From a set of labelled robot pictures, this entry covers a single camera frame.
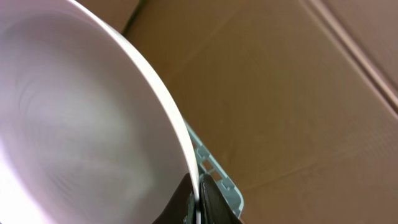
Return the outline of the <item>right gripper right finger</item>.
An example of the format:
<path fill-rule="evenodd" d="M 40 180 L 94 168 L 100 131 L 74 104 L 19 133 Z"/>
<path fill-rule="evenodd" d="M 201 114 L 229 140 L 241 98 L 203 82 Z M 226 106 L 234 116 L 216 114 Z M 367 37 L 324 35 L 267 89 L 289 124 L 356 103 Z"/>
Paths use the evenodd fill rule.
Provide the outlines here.
<path fill-rule="evenodd" d="M 203 174 L 199 182 L 201 222 L 204 224 L 242 224 L 230 209 L 216 182 Z"/>

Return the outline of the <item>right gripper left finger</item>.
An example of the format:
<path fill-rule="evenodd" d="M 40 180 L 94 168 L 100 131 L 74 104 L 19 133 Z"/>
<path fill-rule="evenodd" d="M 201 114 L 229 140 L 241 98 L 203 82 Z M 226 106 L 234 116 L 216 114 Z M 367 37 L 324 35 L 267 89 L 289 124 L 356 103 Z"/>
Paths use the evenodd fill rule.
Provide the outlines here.
<path fill-rule="evenodd" d="M 184 224 L 195 221 L 195 198 L 190 174 L 186 173 L 162 213 L 153 224 Z"/>

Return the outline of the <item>large white plate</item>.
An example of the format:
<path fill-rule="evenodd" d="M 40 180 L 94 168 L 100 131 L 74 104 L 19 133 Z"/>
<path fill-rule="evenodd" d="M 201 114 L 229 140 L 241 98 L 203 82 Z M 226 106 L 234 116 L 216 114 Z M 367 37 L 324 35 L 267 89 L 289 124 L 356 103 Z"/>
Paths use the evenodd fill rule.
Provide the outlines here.
<path fill-rule="evenodd" d="M 76 1 L 1 1 L 1 222 L 152 223 L 198 167 L 142 54 Z"/>

